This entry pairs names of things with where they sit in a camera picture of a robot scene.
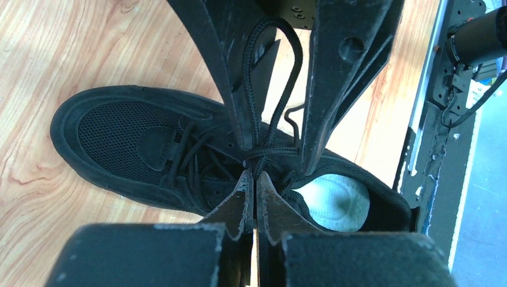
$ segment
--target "wood grain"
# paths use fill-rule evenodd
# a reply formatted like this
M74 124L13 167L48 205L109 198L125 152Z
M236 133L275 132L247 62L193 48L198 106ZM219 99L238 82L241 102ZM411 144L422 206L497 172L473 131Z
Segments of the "wood grain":
M328 145L388 184L439 1L406 2L390 64ZM49 137L57 107L92 87L171 87L221 100L167 2L0 0L0 7L0 286L42 286L63 244L84 224L196 222L197 215L147 207L87 183ZM308 34L300 34L305 47ZM265 120L281 94L290 55L283 42ZM304 99L305 84L302 73L291 105Z

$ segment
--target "shoe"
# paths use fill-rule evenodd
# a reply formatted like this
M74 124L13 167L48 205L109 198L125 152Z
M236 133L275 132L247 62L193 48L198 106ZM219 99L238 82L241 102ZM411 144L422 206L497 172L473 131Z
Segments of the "shoe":
M50 134L81 177L155 207L205 215L244 170L223 106L184 91L82 91L59 107Z
M277 27L287 37L294 51L294 66L271 118L268 131L264 133L261 119L256 112L250 72L255 55L255 43L264 29L270 26ZM315 215L318 213L318 210L311 212L304 197L295 190L325 175L348 178L362 186L362 188L356 188L357 192L361 189L366 189L368 198L366 199L366 196L364 196L365 192L363 192L362 197L365 200L360 200L362 203L359 209L347 207L346 214L353 212L360 212L362 214L355 220L359 220L360 217L365 218L362 225L356 227L347 226L346 231L349 231L349 229L360 231L408 231L411 227L412 212L407 201L374 175L345 158L326 150L318 161L314 172L309 176L303 174L298 126L290 119L289 114L303 108L304 105L288 109L285 113L284 119L294 129L293 138L281 136L276 129L283 110L291 96L301 70L302 62L303 48L301 47L299 38L291 25L284 19L267 18L261 20L248 36L243 53L243 88L245 89L246 101L249 107L248 116L251 122L253 146L250 151L246 151L246 159L247 166L252 169L254 179L259 177L261 171L266 171L282 198L305 219L310 221L310 223L322 230L329 231L328 228L318 224L312 218L311 214Z

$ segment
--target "metal frame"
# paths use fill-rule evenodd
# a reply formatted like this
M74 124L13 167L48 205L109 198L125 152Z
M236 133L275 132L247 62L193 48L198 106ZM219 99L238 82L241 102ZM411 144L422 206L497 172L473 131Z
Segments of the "metal frame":
M475 114L453 129L440 123L453 89L461 93L451 118L467 111L472 79L472 69L455 67L443 47L449 31L469 18L483 15L485 9L482 1L441 2L394 183L394 189L411 208L418 209L415 230L434 239L451 260L454 227L471 164L468 159Z

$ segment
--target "shoelace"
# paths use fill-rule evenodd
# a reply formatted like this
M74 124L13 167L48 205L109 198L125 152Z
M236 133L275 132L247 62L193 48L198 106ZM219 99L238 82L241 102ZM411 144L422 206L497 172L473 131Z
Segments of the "shoelace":
M294 65L291 70L291 74L285 85L285 88L282 93L282 97L280 98L276 109L274 110L273 117L271 118L271 122L268 128L268 133L266 135L266 139L264 143L261 143L261 119L259 118L255 106L255 98L254 91L252 88L252 79L251 79L251 70L253 65L253 59L255 54L255 43L257 39L260 37L263 31L265 31L268 27L276 27L280 29L291 44L292 50L294 52ZM299 155L299 130L297 124L289 118L289 114L291 112L297 111L301 109L303 106L298 106L296 108L292 108L287 110L285 113L284 119L292 126L294 129L294 146L293 147L272 147L274 136L276 134L277 126L282 117L283 110L287 106L289 98L291 96L292 90L294 89L294 85L301 71L301 67L303 65L303 48L301 46L300 40L296 32L293 30L291 25L287 23L284 19L277 17L269 17L259 21L252 32L248 36L246 41L245 50L243 52L243 86L245 88L246 101L249 108L249 117L251 120L252 126L252 146L253 148L246 153L246 159L252 162L252 173L253 178L257 179L263 170L266 163L275 166L277 169L277 164L270 161L267 156L268 155ZM292 178L295 175L295 171L289 172L284 179L282 180L282 184L285 187L281 192L281 195L284 195L291 187Z
M178 149L175 152L175 158L172 162L171 168L168 174L169 186L176 188L176 175L178 172L184 172L188 166L188 186L193 196L191 200L199 200L200 203L194 202L196 206L204 206L205 208L210 208L208 203L204 200L201 192L200 192L200 183L201 183L201 174L207 174L214 167L218 167L218 169L231 181L236 180L236 178L231 174L231 172L227 169L227 167L220 162L218 157L215 154L215 151L211 149L207 149L207 153L213 163L208 164L204 169L199 170L199 162L197 152L204 147L212 138L213 135L208 133L203 135L199 140L195 142L193 138L190 137L190 134L195 129L196 124L190 122L183 134L181 136L181 140L178 145ZM185 148L188 148L188 152L185 157L183 157L183 153Z

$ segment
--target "metal bracket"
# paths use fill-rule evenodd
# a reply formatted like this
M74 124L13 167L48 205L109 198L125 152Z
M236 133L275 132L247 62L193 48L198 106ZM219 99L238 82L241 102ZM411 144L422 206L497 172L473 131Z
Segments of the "metal bracket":
M310 174L331 132L387 63L404 0L168 2L201 52L243 150L252 148L241 65L249 33L265 16L283 17L294 28L311 28L300 146L301 169ZM252 71L252 84L259 116L277 52L275 32L275 28L265 31L256 44L259 59Z
M429 78L428 90L432 91L428 94L427 98L430 102L441 109L449 103L451 96L452 86L458 84L456 87L461 91L468 91L470 88L470 80L473 76L473 70L464 67L461 71L455 71L454 63L449 58L444 46L449 35L453 30L466 23L470 18L477 18L484 15L486 12L486 5L482 0L478 1L458 1L449 0L447 10L442 22L442 32L438 38L438 42L434 49L436 50L435 60L433 61L433 72ZM468 109L466 108L466 95L458 97L456 104L452 107L451 113L456 116L463 115Z

